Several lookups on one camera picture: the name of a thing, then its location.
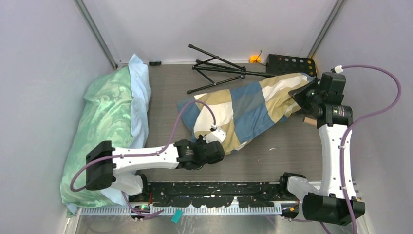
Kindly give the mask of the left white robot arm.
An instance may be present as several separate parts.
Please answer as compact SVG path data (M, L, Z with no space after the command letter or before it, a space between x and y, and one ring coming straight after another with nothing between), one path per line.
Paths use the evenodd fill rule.
M137 170L164 168L195 170L205 164L222 161L225 151L222 143L226 134L220 130L199 136L195 142L180 140L163 147L126 149L113 147L111 141L99 143L86 155L86 189L89 191L113 188L125 192L136 201L149 197Z

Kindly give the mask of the blue beige checkered pillow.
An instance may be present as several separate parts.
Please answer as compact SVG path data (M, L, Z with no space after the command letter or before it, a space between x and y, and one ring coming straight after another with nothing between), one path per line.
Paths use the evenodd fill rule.
M176 104L178 110L184 109L181 119L193 139L208 134L213 123L222 128L226 132L222 146L228 155L300 110L289 92L312 80L313 77L305 73L286 74L189 96Z

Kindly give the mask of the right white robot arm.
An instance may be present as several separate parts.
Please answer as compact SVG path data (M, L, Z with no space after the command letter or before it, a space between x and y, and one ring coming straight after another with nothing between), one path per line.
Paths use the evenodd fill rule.
M340 226L352 223L365 214L365 204L357 201L351 175L350 145L353 110L342 105L346 78L342 74L325 72L307 85L290 91L289 95L316 120L322 146L322 180L320 188L305 176L284 173L278 194L284 200L294 196L302 202L306 220Z

